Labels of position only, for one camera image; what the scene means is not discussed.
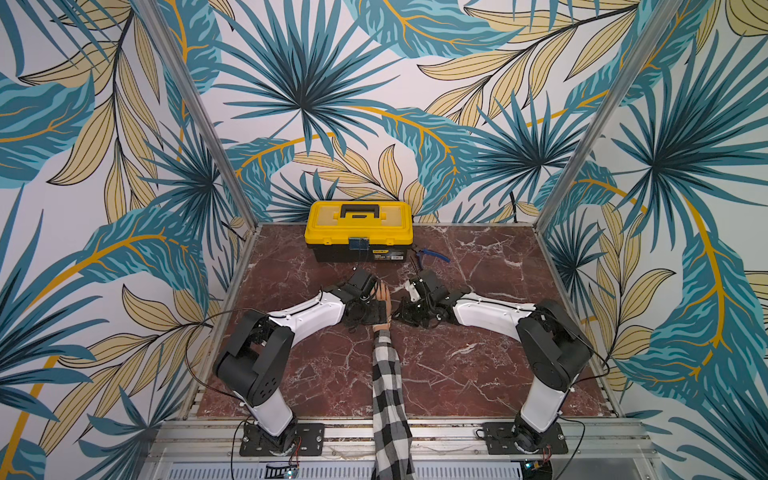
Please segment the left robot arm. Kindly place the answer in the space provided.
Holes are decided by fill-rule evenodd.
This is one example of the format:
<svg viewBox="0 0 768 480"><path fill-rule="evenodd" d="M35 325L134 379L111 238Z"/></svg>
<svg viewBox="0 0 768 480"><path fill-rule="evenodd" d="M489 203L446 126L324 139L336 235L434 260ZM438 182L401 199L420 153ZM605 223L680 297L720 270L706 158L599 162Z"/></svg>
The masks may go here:
<svg viewBox="0 0 768 480"><path fill-rule="evenodd" d="M324 425L300 427L280 385L292 347L339 323L348 328L383 324L386 306L376 298L379 280L358 269L345 282L300 304L273 312L249 310L221 348L215 376L248 409L254 423L244 427L241 453L268 456L304 447L322 451Z"/></svg>

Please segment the mannequin hand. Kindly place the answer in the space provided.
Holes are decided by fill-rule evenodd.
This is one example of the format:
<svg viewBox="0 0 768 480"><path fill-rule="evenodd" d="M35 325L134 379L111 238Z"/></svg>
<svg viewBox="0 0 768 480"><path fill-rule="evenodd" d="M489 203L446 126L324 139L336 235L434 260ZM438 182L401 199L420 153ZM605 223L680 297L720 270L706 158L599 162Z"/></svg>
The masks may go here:
<svg viewBox="0 0 768 480"><path fill-rule="evenodd" d="M376 300L378 302L379 321L377 324L391 324L392 322L392 299L389 287L379 281L376 288Z"/></svg>

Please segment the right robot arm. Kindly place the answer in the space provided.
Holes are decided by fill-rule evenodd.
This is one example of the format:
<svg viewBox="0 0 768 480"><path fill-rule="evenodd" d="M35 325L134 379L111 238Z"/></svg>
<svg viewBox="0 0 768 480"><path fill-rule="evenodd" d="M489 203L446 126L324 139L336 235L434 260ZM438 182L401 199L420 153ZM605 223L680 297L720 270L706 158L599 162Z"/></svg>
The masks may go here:
<svg viewBox="0 0 768 480"><path fill-rule="evenodd" d="M516 414L512 444L527 454L541 452L558 432L557 419L572 387L593 355L593 347L565 308L555 300L512 303L469 288L450 290L432 270L409 280L393 318L413 327L432 322L476 327L518 341L534 374Z"/></svg>

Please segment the black white plaid sleeve arm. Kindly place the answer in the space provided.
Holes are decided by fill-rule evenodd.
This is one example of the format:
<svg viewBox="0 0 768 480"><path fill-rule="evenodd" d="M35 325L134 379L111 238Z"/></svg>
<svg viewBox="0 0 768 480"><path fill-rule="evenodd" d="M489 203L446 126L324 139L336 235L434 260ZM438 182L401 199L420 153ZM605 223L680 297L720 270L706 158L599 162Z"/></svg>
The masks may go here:
<svg viewBox="0 0 768 480"><path fill-rule="evenodd" d="M405 412L402 371L390 332L374 332L373 479L415 479L412 433Z"/></svg>

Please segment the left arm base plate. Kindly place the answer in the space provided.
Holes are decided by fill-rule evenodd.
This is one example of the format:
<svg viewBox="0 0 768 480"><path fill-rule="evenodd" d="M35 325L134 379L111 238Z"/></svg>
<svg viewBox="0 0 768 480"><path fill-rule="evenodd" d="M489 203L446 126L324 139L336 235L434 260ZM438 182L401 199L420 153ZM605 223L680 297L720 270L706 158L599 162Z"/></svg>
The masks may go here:
<svg viewBox="0 0 768 480"><path fill-rule="evenodd" d="M298 454L300 457L316 457L322 454L324 438L323 423L290 424L279 436L270 435L259 425L246 424L239 455L271 457Z"/></svg>

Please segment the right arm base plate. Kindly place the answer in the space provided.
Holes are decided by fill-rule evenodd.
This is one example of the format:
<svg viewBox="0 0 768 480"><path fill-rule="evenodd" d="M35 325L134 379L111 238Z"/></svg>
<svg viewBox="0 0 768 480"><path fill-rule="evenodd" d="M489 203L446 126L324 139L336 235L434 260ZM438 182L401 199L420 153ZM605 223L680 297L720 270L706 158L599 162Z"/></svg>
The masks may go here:
<svg viewBox="0 0 768 480"><path fill-rule="evenodd" d="M476 431L485 442L490 455L549 455L569 452L565 436L558 423L545 432L515 422L486 422Z"/></svg>

